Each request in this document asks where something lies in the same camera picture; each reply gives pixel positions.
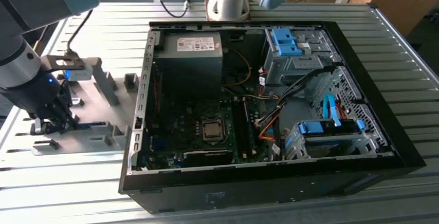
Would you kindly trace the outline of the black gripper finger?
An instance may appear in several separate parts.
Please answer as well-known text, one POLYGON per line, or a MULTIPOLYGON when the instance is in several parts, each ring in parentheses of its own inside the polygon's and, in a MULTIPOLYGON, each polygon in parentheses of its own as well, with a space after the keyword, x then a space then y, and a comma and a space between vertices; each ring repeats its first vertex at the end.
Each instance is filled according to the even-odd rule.
POLYGON ((50 119, 49 121, 37 118, 31 125, 31 135, 50 135, 65 133, 69 130, 69 119, 50 119))
POLYGON ((54 101, 54 109, 57 113, 57 121, 63 125, 65 129, 78 129, 79 122, 70 108, 73 107, 71 91, 69 81, 61 80, 61 90, 54 101))

